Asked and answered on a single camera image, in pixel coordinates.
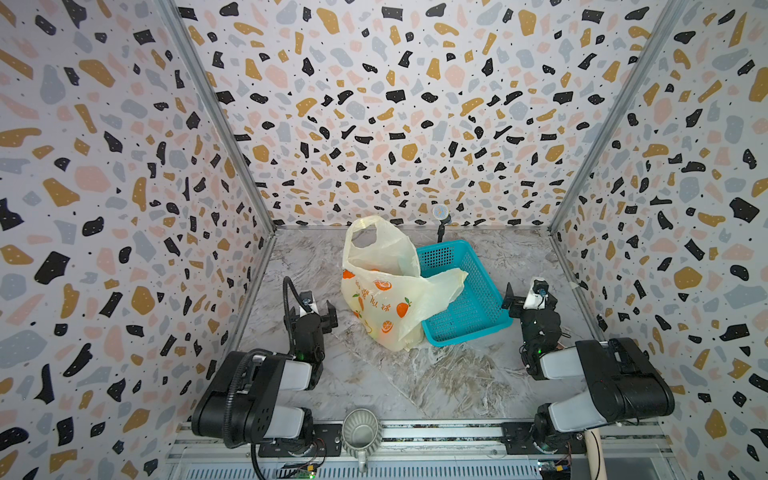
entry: beige tube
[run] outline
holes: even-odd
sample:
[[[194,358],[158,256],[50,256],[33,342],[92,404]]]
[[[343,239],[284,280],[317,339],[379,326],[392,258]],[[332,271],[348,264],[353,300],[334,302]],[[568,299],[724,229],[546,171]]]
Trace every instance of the beige tube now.
[[[603,455],[603,442],[600,439],[600,429],[592,429],[584,432],[584,443],[587,444],[587,460],[589,461],[590,478],[593,480],[606,480],[605,455]]]

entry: mug handle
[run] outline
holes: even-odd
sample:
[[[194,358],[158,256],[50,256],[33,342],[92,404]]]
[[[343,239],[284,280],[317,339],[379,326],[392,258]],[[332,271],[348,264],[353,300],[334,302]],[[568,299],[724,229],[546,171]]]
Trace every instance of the mug handle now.
[[[365,473],[368,469],[368,466],[366,465],[365,450],[359,450],[357,452],[357,468],[360,470],[360,473]]]

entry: teal plastic basket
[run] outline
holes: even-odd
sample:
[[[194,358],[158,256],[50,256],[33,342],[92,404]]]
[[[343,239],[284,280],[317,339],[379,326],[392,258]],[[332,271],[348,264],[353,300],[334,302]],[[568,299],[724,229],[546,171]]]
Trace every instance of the teal plastic basket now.
[[[451,268],[468,273],[464,290],[448,309],[422,322],[427,340],[434,346],[455,345],[496,333],[512,324],[502,310],[502,295],[465,240],[436,243],[416,249],[422,276],[427,278]]]

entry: black mounting plate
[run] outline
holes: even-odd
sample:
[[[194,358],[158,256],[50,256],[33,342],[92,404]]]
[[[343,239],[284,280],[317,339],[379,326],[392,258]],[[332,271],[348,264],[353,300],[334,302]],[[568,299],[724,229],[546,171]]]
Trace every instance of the black mounting plate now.
[[[323,442],[317,442],[320,451],[317,452],[318,462],[323,457],[338,457],[341,455],[341,425],[338,423],[316,423],[313,431],[314,439],[322,439],[326,443],[327,452],[323,449]],[[260,458],[285,458],[292,456],[285,449],[280,448],[280,441],[276,443],[263,443],[259,445]]]
[[[533,422],[505,422],[502,423],[502,443],[507,449],[507,455],[542,455],[541,450],[533,444],[533,438],[529,435]],[[587,453],[583,432],[572,432],[565,442],[571,443],[571,453]],[[567,454],[568,450],[560,449],[553,454]]]

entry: metal corner post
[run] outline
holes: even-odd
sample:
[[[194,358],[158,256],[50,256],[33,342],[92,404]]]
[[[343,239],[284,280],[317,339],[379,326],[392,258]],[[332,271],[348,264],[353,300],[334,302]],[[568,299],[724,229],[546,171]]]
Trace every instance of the metal corner post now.
[[[245,165],[243,154],[237,146],[230,125],[219,108],[219,102],[216,99],[214,90],[208,83],[205,69],[192,45],[192,40],[189,35],[187,35],[187,29],[184,27],[184,22],[179,15],[179,9],[176,6],[176,2],[174,0],[155,0],[155,5],[157,5],[158,13],[162,18],[163,23],[168,27],[173,43],[178,48],[179,56],[187,66],[187,70],[192,77],[192,82],[200,95],[200,100],[203,102],[203,106],[208,111],[214,127],[221,135],[221,140],[224,143],[227,155],[232,159],[237,175],[243,181],[243,188],[250,198],[253,207],[256,209],[257,216],[259,220],[261,220],[263,228],[267,232],[267,236],[273,237],[275,234],[275,225],[267,212],[266,205],[264,205],[264,202],[261,199],[259,189],[256,187],[253,176],[251,176],[248,166]]]
[[[670,37],[674,26],[677,24],[677,20],[680,19],[687,5],[687,0],[668,0],[664,9],[662,9],[659,18],[656,20],[656,25],[654,25],[650,40],[645,44],[637,65],[630,73],[624,88],[619,92],[616,103],[614,103],[614,106],[608,113],[602,129],[594,139],[594,142],[592,142],[592,146],[584,158],[584,163],[581,164],[578,172],[576,172],[576,177],[565,193],[558,211],[554,214],[552,223],[549,225],[550,233],[558,231],[563,222],[565,222],[568,211],[578,198],[578,192],[589,180],[589,174],[598,164],[603,150],[605,150],[616,128],[621,123],[624,112],[627,111],[634,100],[634,96],[639,92],[650,67],[654,64],[662,48],[667,43],[667,39]]]

